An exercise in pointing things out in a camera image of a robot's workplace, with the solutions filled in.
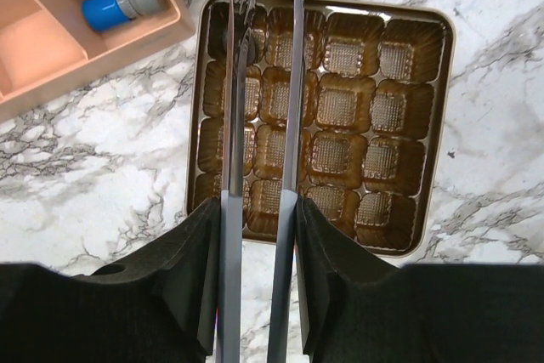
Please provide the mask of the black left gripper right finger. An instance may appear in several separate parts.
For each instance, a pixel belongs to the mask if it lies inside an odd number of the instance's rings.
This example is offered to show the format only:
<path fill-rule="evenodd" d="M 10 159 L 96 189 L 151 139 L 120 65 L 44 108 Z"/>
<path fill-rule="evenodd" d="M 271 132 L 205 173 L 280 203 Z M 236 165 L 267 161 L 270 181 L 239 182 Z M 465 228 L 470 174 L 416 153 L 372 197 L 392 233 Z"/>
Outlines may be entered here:
<path fill-rule="evenodd" d="M 310 357 L 401 357 L 404 278 L 355 244 L 310 199 L 297 204 L 303 352 Z"/>

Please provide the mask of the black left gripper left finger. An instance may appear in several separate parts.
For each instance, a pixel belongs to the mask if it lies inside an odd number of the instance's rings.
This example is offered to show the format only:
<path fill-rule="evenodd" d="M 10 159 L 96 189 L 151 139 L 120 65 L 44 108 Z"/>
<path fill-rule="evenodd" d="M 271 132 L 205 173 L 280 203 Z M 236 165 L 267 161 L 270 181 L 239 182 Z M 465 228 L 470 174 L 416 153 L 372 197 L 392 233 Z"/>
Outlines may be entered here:
<path fill-rule="evenodd" d="M 220 204 L 206 199 L 181 224 L 87 281 L 110 289 L 108 321 L 125 316 L 131 345 L 160 356 L 208 357 L 218 306 Z"/>

